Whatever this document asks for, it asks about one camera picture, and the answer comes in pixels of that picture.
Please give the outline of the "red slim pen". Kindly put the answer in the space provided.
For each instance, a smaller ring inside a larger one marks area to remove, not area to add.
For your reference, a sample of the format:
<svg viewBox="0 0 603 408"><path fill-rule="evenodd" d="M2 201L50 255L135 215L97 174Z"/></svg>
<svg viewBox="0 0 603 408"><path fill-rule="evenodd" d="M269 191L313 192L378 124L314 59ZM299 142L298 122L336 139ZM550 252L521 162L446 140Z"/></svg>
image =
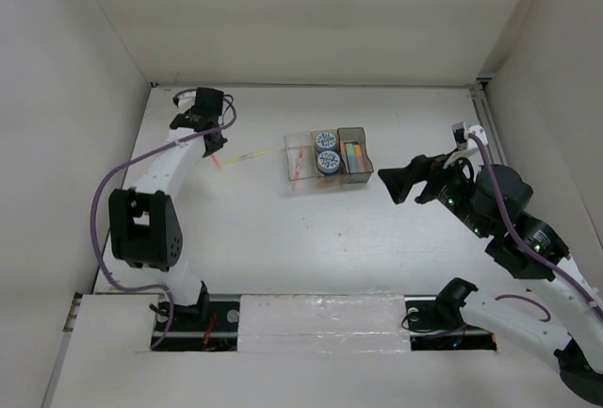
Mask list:
<svg viewBox="0 0 603 408"><path fill-rule="evenodd" d="M211 155L211 157L212 157L212 160L213 160L214 164L216 165L216 167L219 170L221 170L221 164L220 164L219 159L215 155Z"/></svg>

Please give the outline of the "orange cap highlighter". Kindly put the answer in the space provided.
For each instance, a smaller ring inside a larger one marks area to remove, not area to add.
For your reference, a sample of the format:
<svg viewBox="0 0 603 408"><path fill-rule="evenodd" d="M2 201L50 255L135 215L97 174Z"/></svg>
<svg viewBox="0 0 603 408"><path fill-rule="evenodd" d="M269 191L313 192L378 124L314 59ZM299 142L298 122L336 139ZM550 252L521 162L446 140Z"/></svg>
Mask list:
<svg viewBox="0 0 603 408"><path fill-rule="evenodd" d="M353 149L354 149L354 155L356 158L357 171L364 172L366 169L365 169L364 157L362 154L362 148L359 144L354 143Z"/></svg>

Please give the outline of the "yellow-orange cap highlighter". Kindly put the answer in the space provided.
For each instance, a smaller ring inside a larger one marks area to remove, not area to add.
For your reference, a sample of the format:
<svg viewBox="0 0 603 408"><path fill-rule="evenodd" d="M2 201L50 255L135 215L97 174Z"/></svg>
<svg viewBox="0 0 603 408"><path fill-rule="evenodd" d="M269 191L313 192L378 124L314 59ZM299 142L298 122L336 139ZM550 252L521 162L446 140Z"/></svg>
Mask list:
<svg viewBox="0 0 603 408"><path fill-rule="evenodd" d="M349 172L355 173L355 172L357 172L357 164L356 164L356 158L354 155L353 143L347 142L345 144L345 147L346 147L346 154L347 154L347 159L348 159Z"/></svg>

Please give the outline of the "yellow slim pen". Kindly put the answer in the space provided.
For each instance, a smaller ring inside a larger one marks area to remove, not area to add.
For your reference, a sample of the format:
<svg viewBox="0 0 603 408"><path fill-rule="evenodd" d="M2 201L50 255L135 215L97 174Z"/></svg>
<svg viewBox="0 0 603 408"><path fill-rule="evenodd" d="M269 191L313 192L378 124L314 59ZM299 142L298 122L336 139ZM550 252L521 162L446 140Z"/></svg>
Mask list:
<svg viewBox="0 0 603 408"><path fill-rule="evenodd" d="M240 155L237 157L230 158L227 161L227 164L229 164L229 165L236 164L236 163L240 163L240 162L243 162L243 161L246 161L249 159L257 158L260 156L265 156L268 154L269 154L269 151L258 151L258 152L253 152L253 153L249 153L249 154L245 154L245 155Z"/></svg>

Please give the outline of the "blue cleaning gel jar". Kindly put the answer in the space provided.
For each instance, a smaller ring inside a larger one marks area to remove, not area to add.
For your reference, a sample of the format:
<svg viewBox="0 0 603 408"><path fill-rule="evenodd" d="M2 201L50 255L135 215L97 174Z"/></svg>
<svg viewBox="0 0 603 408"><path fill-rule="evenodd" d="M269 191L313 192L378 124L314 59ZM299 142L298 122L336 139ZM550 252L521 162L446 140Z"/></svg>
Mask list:
<svg viewBox="0 0 603 408"><path fill-rule="evenodd" d="M323 151L316 156L317 170L324 176L339 173L341 157L336 151Z"/></svg>

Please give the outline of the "pink slim pen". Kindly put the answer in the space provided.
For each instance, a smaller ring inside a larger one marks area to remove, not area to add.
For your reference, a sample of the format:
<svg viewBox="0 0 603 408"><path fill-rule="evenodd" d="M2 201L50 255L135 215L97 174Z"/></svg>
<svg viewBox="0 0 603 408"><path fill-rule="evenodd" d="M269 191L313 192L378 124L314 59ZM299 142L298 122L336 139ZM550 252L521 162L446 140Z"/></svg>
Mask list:
<svg viewBox="0 0 603 408"><path fill-rule="evenodd" d="M296 160L296 166L295 166L295 171L294 171L294 181L298 181L300 179L304 150L305 149L302 146L302 147L300 147L299 152L298 152L298 157Z"/></svg>

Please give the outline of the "green cap highlighter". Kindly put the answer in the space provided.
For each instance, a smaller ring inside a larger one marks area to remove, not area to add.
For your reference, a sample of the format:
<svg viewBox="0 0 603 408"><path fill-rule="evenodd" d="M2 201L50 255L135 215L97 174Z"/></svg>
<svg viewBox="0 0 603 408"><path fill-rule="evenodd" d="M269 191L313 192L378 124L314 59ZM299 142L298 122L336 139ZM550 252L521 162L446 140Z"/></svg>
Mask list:
<svg viewBox="0 0 603 408"><path fill-rule="evenodd" d="M343 168L342 171L344 173L349 173L346 147L345 147L345 143L342 141L339 142L339 154L340 154L340 159L341 159L341 166Z"/></svg>

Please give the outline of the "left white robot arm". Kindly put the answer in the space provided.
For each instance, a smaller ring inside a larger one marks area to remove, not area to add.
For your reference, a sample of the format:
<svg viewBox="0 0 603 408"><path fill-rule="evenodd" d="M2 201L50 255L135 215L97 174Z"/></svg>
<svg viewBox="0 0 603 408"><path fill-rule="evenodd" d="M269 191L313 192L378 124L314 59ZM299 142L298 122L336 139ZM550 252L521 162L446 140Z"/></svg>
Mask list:
<svg viewBox="0 0 603 408"><path fill-rule="evenodd" d="M143 270L155 285L165 286L179 305L177 317L189 329L209 321L206 288L183 256L184 239L174 199L189 171L201 158L227 142L222 130L224 109L232 97L210 88L183 90L172 98L178 107L165 144L129 188L115 189L108 199L113 256L132 269Z"/></svg>

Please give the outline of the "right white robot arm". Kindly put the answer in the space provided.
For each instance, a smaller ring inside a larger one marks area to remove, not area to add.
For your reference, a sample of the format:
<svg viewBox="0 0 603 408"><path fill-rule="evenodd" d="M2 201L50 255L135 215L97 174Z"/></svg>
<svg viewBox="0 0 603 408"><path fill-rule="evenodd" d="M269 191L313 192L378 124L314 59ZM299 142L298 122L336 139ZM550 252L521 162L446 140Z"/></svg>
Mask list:
<svg viewBox="0 0 603 408"><path fill-rule="evenodd" d="M560 323L531 318L462 278L436 295L429 322L443 330L471 326L501 335L550 366L579 398L601 405L602 300L554 229L526 212L531 186L507 166L486 162L474 171L467 158L451 155L418 155L406 167L378 175L395 204L423 183L416 203L437 201L476 237L488 239L486 254Z"/></svg>

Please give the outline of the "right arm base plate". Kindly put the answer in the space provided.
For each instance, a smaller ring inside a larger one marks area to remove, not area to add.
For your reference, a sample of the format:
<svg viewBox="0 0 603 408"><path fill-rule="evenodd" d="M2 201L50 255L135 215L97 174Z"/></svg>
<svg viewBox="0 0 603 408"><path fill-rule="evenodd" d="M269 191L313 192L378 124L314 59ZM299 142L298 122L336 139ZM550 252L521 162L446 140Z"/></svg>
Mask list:
<svg viewBox="0 0 603 408"><path fill-rule="evenodd" d="M411 351L497 351L495 337L474 326L447 322L436 311L434 296L404 299L400 327L409 333Z"/></svg>

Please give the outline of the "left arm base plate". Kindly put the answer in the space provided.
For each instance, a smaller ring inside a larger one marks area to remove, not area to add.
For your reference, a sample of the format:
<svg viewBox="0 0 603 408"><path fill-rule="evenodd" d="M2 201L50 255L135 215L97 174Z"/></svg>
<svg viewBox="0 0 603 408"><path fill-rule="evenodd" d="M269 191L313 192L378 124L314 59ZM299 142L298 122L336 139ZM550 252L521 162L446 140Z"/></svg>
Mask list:
<svg viewBox="0 0 603 408"><path fill-rule="evenodd" d="M237 351L240 299L212 299L206 319L177 314L166 336L152 351Z"/></svg>

